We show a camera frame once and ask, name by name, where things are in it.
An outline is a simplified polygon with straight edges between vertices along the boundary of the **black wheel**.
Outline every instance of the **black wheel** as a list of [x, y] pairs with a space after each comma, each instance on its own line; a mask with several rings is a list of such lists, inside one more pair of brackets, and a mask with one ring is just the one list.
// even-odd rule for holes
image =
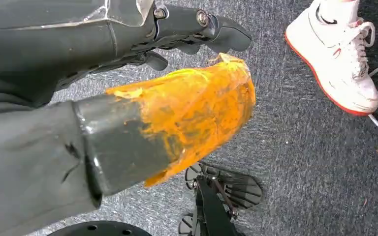
[[116, 221], [93, 221], [68, 226], [49, 236], [152, 236], [139, 227]]
[[193, 166], [186, 169], [185, 182], [186, 182], [186, 187], [188, 187], [188, 189], [193, 190], [195, 188], [193, 183], [195, 182], [196, 177], [198, 177], [198, 175], [201, 173], [202, 173], [202, 166], [199, 163], [196, 163]]
[[192, 236], [193, 214], [185, 215], [179, 223], [179, 236]]

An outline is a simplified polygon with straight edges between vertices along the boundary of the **black metal bracket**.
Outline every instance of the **black metal bracket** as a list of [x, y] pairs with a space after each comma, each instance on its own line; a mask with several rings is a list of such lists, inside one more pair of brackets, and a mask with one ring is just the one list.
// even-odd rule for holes
[[180, 236], [242, 236], [231, 219], [237, 219], [238, 208], [248, 209], [262, 201], [262, 190], [252, 177], [205, 164], [189, 167], [185, 181], [195, 190], [196, 207], [182, 218]]

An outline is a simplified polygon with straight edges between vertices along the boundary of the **black plastic part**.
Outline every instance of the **black plastic part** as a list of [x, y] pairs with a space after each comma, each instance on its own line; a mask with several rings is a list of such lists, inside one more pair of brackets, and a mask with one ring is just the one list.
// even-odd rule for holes
[[[197, 221], [201, 224], [199, 235], [203, 235], [201, 232], [204, 231], [208, 232], [207, 236], [238, 236], [234, 225], [225, 212], [224, 206], [213, 189], [208, 186], [206, 179], [198, 176], [196, 180], [198, 183], [196, 206], [198, 209], [202, 208], [202, 211], [197, 211]], [[198, 231], [195, 231], [193, 235], [197, 236]]]
[[185, 181], [189, 189], [193, 189], [192, 183], [198, 175], [205, 175], [208, 178], [216, 177], [227, 197], [236, 208], [248, 209], [262, 202], [263, 192], [259, 184], [251, 176], [196, 163], [186, 169]]
[[134, 225], [116, 221], [91, 221], [68, 226], [48, 236], [152, 236]]
[[193, 227], [193, 214], [185, 215], [179, 223], [179, 236], [191, 236]]
[[216, 53], [226, 53], [230, 49], [241, 52], [252, 43], [252, 36], [238, 23], [225, 17], [214, 17], [214, 24], [219, 29], [215, 39], [206, 42]]
[[140, 105], [113, 95], [76, 104], [86, 153], [104, 195], [116, 194], [166, 169], [170, 164], [163, 139], [141, 130]]
[[198, 175], [202, 174], [202, 167], [199, 163], [189, 167], [185, 171], [185, 183], [188, 189], [193, 190], [195, 186], [193, 185], [196, 183], [196, 178]]

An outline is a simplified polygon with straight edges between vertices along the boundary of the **metal bolt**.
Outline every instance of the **metal bolt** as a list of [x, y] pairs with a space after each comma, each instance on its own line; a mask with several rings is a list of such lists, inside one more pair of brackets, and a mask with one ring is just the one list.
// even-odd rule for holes
[[196, 180], [194, 180], [192, 182], [192, 188], [196, 188], [198, 186], [198, 182], [196, 182]]
[[233, 217], [235, 220], [238, 218], [238, 211], [233, 210], [231, 214], [232, 214], [232, 217]]
[[202, 27], [207, 27], [209, 24], [209, 18], [205, 11], [199, 10], [196, 15], [196, 20]]
[[156, 19], [164, 19], [166, 18], [166, 12], [163, 9], [156, 9], [154, 10], [154, 16]]

